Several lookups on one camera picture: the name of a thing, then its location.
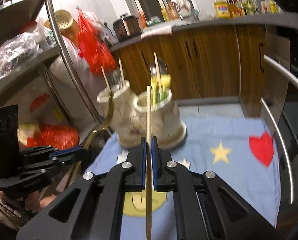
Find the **red plastic bag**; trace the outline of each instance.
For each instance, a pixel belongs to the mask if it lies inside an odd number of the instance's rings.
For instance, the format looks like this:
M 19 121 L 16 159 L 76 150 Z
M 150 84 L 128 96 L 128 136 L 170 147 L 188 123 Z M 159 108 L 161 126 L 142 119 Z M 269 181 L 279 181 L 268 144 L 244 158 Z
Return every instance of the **red plastic bag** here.
M 78 33 L 79 56 L 85 57 L 90 66 L 90 71 L 102 75 L 102 66 L 105 71 L 114 70 L 117 66 L 109 49 L 81 9 L 78 9 L 78 24 L 80 28 Z
M 78 132 L 69 126 L 48 125 L 39 138 L 27 138 L 27 147 L 52 145 L 59 150 L 69 149 L 79 144 Z

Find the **red heart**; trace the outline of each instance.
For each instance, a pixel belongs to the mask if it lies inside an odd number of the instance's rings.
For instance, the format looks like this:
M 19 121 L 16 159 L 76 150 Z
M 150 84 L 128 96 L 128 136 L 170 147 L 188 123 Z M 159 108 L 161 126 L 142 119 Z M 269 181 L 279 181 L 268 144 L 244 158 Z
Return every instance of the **red heart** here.
M 273 158 L 273 138 L 264 132 L 261 138 L 256 136 L 249 137 L 249 146 L 254 156 L 266 167 L 268 167 Z

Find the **wooden handle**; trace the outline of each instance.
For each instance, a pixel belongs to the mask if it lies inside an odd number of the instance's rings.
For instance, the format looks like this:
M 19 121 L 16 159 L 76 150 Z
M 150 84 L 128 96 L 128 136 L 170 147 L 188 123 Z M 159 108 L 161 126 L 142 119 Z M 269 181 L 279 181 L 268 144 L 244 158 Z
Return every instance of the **wooden handle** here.
M 161 77 L 160 77 L 160 69 L 158 65 L 158 59 L 156 53 L 154 53 L 154 61 L 156 64 L 156 73 L 157 73 L 157 81 L 158 81 L 158 88 L 159 88 L 159 101 L 161 101 L 161 96 L 162 96 L 162 86 L 161 86 Z
M 146 158 L 146 240 L 151 240 L 152 228 L 152 165 L 151 165 L 151 87 L 147 86 L 147 136 L 149 146 Z
M 120 58 L 119 58 L 119 67 L 120 67 L 120 73 L 121 73 L 122 85 L 125 86 L 125 85 L 126 85 L 126 81 L 125 81 L 125 76 L 123 75 L 123 71 L 122 71 L 122 63 L 121 63 L 121 59 L 120 59 Z
M 102 70 L 102 73 L 103 73 L 103 75 L 104 75 L 104 78 L 105 78 L 105 81 L 106 81 L 106 85 L 107 85 L 107 87 L 108 87 L 108 91 L 111 92 L 110 85 L 109 85 L 108 79 L 107 79 L 107 77 L 106 77 L 104 67 L 101 67 L 101 70 Z

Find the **blue towel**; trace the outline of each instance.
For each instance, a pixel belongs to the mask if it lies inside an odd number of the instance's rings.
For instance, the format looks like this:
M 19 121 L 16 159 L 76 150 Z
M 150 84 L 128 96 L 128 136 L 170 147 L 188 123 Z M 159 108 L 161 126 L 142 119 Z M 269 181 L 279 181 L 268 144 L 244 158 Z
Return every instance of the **blue towel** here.
M 201 174 L 208 170 L 216 172 L 275 226 L 281 198 L 276 144 L 273 141 L 273 159 L 266 167 L 255 158 L 248 142 L 251 135 L 261 137 L 263 132 L 269 133 L 264 121 L 219 117 L 194 117 L 184 121 L 188 136 L 182 146 L 170 151 L 172 159 L 177 162 L 187 160 L 190 171 Z M 87 171 L 95 174 L 108 172 L 117 164 L 118 156 L 124 158 L 123 152 L 117 135 L 113 134 Z M 153 240 L 177 239 L 172 193 L 166 193 L 165 197 L 162 206 L 158 205 L 153 212 Z M 121 240 L 139 239 L 145 239 L 145 217 L 124 215 Z

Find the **wooden cabinet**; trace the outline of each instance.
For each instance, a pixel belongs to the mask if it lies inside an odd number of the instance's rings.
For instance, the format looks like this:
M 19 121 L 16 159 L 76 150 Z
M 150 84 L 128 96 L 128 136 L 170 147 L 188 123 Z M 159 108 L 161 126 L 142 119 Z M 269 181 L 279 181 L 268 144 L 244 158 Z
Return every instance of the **wooden cabinet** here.
M 239 95 L 239 51 L 234 26 L 192 30 L 191 50 L 200 97 Z
M 265 38 L 263 25 L 237 25 L 240 51 L 240 102 L 246 117 L 259 117 L 264 93 Z
M 114 52 L 137 94 L 150 84 L 154 52 L 167 65 L 174 99 L 239 96 L 239 49 L 234 26 L 155 36 Z

